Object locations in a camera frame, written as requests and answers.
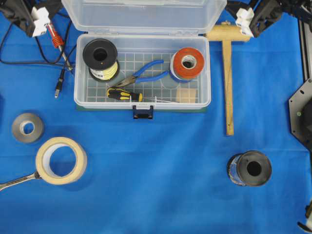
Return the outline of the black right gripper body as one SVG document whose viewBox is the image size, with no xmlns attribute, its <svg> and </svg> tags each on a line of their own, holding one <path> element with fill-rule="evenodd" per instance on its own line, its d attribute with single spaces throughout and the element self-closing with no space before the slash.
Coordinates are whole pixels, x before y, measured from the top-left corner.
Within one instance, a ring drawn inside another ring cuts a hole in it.
<svg viewBox="0 0 312 234">
<path fill-rule="evenodd" d="M 252 8 L 254 17 L 250 29 L 256 38 L 272 24 L 279 21 L 283 13 L 292 14 L 296 6 L 296 0 L 251 0 L 248 3 L 229 0 L 225 9 L 236 20 L 236 13 L 240 8 L 246 10 Z"/>
</svg>

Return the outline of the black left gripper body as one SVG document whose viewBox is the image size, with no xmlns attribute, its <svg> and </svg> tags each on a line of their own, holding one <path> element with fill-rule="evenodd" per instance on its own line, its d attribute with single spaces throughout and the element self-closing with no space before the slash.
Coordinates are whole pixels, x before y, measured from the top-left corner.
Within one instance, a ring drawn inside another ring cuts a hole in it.
<svg viewBox="0 0 312 234">
<path fill-rule="evenodd" d="M 2 0 L 0 2 L 0 11 L 5 18 L 24 31 L 28 37 L 32 37 L 35 25 L 32 18 L 32 8 L 37 9 L 46 7 L 49 12 L 49 19 L 52 18 L 62 8 L 60 0 L 46 0 L 37 3 L 34 0 Z"/>
</svg>

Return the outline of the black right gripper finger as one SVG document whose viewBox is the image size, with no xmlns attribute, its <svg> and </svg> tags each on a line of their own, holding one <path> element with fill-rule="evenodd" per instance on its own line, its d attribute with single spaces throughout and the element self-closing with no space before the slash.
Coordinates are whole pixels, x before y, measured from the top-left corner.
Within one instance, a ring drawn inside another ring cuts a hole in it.
<svg viewBox="0 0 312 234">
<path fill-rule="evenodd" d="M 254 37 L 253 32 L 250 29 L 251 21 L 254 17 L 254 12 L 252 8 L 248 10 L 240 8 L 236 13 L 237 19 L 235 21 L 236 25 L 240 27 L 240 32 L 243 35 Z"/>
</svg>

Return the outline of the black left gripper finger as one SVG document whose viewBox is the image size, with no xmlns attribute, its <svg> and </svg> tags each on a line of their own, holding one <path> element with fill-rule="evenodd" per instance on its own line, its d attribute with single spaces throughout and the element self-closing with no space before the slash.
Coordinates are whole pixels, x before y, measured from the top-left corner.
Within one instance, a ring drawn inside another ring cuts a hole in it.
<svg viewBox="0 0 312 234">
<path fill-rule="evenodd" d="M 32 18 L 35 25 L 32 37 L 44 35 L 47 32 L 47 26 L 50 24 L 49 12 L 46 7 L 37 9 L 32 8 Z"/>
</svg>

